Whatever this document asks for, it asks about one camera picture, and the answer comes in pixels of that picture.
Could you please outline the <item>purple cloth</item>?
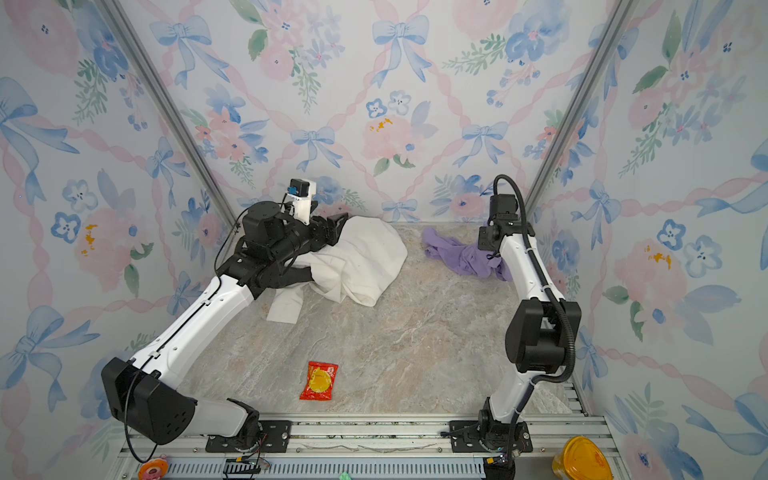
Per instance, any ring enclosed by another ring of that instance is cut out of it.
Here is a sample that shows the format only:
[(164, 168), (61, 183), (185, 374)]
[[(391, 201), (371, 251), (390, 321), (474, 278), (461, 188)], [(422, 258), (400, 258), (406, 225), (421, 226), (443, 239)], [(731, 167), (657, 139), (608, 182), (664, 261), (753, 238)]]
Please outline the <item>purple cloth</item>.
[(424, 253), (427, 258), (441, 261), (449, 270), (462, 276), (475, 276), (481, 279), (496, 277), (504, 282), (512, 282), (513, 277), (500, 257), (489, 257), (476, 244), (464, 244), (456, 238), (441, 236), (434, 228), (425, 228), (422, 232)]

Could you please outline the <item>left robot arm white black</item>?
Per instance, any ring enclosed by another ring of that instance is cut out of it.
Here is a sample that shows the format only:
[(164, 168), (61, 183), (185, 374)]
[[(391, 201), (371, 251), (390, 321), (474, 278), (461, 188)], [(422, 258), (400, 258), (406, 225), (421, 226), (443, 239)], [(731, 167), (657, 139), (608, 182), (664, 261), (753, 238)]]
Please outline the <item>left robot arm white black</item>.
[(202, 294), (130, 359), (111, 359), (101, 371), (111, 415), (124, 432), (156, 445), (181, 436), (221, 438), (248, 452), (263, 437), (258, 411), (242, 401), (195, 399), (179, 392), (186, 374), (221, 330), (262, 293), (311, 281), (299, 256), (338, 243), (349, 216), (314, 215), (313, 200), (258, 202), (243, 213), (242, 237)]

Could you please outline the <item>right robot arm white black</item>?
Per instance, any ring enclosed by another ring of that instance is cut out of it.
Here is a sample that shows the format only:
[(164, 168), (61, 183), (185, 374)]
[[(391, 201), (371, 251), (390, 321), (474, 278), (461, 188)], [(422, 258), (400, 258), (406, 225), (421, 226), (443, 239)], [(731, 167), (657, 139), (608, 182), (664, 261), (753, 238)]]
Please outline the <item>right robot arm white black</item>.
[(502, 441), (508, 452), (532, 450), (523, 410), (538, 384), (571, 377), (581, 320), (578, 304), (565, 299), (546, 271), (522, 210), (515, 195), (492, 195), (488, 223), (478, 235), (480, 249), (510, 271), (520, 300), (504, 338), (509, 364), (486, 400), (478, 427), (486, 445)]

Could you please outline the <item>black cloth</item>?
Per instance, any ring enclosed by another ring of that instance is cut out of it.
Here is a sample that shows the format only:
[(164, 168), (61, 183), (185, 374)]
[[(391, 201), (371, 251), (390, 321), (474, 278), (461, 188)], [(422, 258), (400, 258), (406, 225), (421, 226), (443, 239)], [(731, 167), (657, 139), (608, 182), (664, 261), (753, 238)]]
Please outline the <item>black cloth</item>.
[(286, 267), (278, 269), (266, 285), (268, 288), (281, 289), (313, 280), (310, 267)]

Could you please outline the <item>white cloth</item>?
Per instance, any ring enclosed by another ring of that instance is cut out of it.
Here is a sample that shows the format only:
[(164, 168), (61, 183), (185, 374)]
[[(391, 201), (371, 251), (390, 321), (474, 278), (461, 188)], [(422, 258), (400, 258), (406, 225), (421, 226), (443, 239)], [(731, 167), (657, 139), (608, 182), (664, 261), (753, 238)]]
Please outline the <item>white cloth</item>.
[(390, 224), (378, 218), (352, 217), (336, 245), (297, 258), (295, 265), (308, 267), (312, 279), (278, 289), (267, 320), (296, 323), (303, 306), (304, 286), (336, 303), (349, 298), (373, 307), (397, 278), (407, 256), (401, 236)]

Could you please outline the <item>red yellow snack packet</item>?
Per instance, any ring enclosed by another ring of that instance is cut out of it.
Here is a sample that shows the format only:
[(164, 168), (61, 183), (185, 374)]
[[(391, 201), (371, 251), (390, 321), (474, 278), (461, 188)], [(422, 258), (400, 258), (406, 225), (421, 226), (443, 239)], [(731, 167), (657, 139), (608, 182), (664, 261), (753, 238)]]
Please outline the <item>red yellow snack packet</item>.
[(339, 366), (330, 363), (310, 361), (306, 385), (300, 394), (302, 401), (330, 401)]

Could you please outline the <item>yellow lidded container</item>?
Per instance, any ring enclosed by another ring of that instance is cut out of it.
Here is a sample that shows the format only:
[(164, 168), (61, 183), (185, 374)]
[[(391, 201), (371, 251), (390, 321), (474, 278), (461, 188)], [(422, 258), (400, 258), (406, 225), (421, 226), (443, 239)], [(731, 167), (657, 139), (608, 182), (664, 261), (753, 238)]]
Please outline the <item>yellow lidded container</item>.
[(559, 479), (612, 480), (611, 467), (604, 453), (590, 439), (569, 439), (552, 460), (552, 471)]

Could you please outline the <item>orange pink tape roll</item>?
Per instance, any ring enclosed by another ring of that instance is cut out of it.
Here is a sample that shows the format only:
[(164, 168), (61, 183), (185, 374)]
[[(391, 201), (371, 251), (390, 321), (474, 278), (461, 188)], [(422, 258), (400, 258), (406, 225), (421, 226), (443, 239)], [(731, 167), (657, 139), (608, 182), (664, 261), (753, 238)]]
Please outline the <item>orange pink tape roll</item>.
[(138, 480), (162, 480), (169, 471), (169, 463), (165, 457), (152, 459), (139, 467)]

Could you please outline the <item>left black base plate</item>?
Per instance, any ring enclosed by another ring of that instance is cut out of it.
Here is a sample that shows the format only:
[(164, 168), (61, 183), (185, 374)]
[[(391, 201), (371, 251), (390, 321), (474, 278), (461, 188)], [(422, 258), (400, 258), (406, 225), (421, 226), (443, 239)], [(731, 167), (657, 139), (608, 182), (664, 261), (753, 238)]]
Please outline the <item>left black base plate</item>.
[(234, 437), (210, 436), (207, 453), (285, 453), (293, 423), (289, 420), (247, 421)]

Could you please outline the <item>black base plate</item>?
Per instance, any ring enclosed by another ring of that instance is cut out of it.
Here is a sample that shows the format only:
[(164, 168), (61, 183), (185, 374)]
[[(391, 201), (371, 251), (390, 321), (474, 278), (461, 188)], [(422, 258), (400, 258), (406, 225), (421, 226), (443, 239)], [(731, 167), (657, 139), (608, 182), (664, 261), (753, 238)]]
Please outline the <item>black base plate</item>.
[[(450, 440), (453, 453), (500, 455), (508, 452), (510, 434), (510, 427), (497, 421), (482, 432), (478, 421), (452, 420), (441, 436)], [(532, 436), (526, 422), (518, 422), (511, 435), (511, 452), (514, 455), (533, 451)]]
[(234, 437), (210, 436), (207, 453), (285, 453), (293, 423), (289, 420), (247, 421)]

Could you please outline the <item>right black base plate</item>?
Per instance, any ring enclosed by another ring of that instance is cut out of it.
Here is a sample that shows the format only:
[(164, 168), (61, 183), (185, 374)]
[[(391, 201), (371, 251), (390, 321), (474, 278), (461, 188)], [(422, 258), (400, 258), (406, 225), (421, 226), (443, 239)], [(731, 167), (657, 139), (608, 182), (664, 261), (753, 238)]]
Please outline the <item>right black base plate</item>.
[[(508, 452), (510, 434), (510, 427), (497, 421), (482, 432), (478, 421), (452, 420), (441, 436), (450, 440), (453, 453), (500, 455)], [(514, 455), (533, 451), (532, 436), (526, 422), (518, 422), (511, 435), (511, 452)]]

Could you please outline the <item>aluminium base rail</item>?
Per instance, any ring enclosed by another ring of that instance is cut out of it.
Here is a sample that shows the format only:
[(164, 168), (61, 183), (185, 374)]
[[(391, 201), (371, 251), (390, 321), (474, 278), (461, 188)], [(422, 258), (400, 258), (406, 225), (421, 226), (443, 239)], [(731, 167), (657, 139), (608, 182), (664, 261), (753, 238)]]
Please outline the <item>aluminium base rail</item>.
[(607, 421), (589, 416), (577, 392), (566, 389), (567, 414), (524, 415), (533, 451), (514, 455), (453, 453), (441, 436), (452, 420), (478, 415), (441, 414), (265, 414), (261, 420), (293, 423), (285, 453), (207, 453), (208, 438), (182, 436), (154, 447), (131, 435), (107, 473), (109, 479), (137, 479), (139, 467), (165, 457), (163, 479), (551, 479), (552, 460), (576, 436), (604, 453), (614, 478), (629, 478)]

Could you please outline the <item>right aluminium corner post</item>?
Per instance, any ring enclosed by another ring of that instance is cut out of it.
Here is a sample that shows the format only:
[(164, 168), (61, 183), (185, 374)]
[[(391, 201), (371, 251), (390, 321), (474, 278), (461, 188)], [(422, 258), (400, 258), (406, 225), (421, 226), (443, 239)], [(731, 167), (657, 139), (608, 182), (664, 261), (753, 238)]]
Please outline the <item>right aluminium corner post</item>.
[(566, 143), (570, 136), (577, 131), (582, 115), (591, 101), (599, 77), (607, 70), (607, 64), (613, 55), (620, 37), (627, 29), (627, 23), (636, 7), (633, 0), (616, 1), (613, 10), (608, 15), (597, 44), (591, 52), (585, 70), (573, 90), (573, 97), (564, 111), (563, 120), (560, 122), (558, 133), (552, 140), (552, 145), (544, 156), (543, 163), (533, 181), (525, 198), (529, 220), (533, 220), (533, 211), (547, 189), (549, 179), (565, 151)]

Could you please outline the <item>aluminium corner post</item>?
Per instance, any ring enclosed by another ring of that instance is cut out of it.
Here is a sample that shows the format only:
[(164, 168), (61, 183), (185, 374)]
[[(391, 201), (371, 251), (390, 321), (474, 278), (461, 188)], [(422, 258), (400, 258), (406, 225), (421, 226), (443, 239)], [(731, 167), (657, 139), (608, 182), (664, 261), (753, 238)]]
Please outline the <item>aluminium corner post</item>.
[(544, 156), (543, 163), (533, 181), (525, 198), (529, 220), (533, 220), (533, 211), (547, 189), (549, 179), (565, 151), (566, 143), (570, 136), (577, 131), (582, 115), (591, 101), (599, 77), (607, 70), (607, 64), (613, 55), (620, 37), (627, 29), (627, 23), (636, 7), (633, 0), (616, 1), (613, 10), (608, 15), (597, 44), (591, 52), (585, 70), (573, 90), (573, 97), (564, 111), (563, 120), (560, 122), (558, 133), (552, 140), (552, 145)]
[(235, 216), (222, 190), (216, 183), (212, 171), (207, 166), (196, 147), (192, 133), (188, 130), (183, 116), (164, 85), (160, 73), (155, 67), (145, 46), (131, 24), (125, 10), (119, 1), (96, 1), (96, 7), (103, 15), (107, 25), (115, 34), (120, 46), (125, 49), (127, 57), (133, 62), (139, 76), (146, 83), (155, 106), (160, 111), (161, 118), (170, 130), (170, 134), (178, 142), (186, 154), (191, 169), (195, 171), (204, 188), (208, 191), (214, 206), (222, 215), (227, 225), (235, 224)]

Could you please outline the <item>left aluminium corner post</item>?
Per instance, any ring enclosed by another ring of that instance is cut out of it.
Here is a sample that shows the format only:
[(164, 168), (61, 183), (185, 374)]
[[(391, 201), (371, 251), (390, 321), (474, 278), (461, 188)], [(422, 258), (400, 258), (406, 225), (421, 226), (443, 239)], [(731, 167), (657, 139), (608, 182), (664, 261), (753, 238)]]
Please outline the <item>left aluminium corner post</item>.
[(161, 118), (170, 130), (170, 134), (178, 142), (186, 154), (191, 169), (195, 171), (204, 188), (208, 191), (214, 206), (222, 215), (227, 225), (235, 224), (235, 216), (222, 190), (216, 183), (212, 171), (207, 166), (196, 147), (192, 133), (188, 130), (183, 116), (164, 85), (160, 73), (155, 67), (145, 46), (131, 24), (125, 10), (119, 1), (96, 1), (96, 7), (103, 15), (107, 25), (115, 34), (120, 46), (125, 49), (127, 57), (133, 62), (139, 76), (146, 83), (155, 106), (160, 111)]

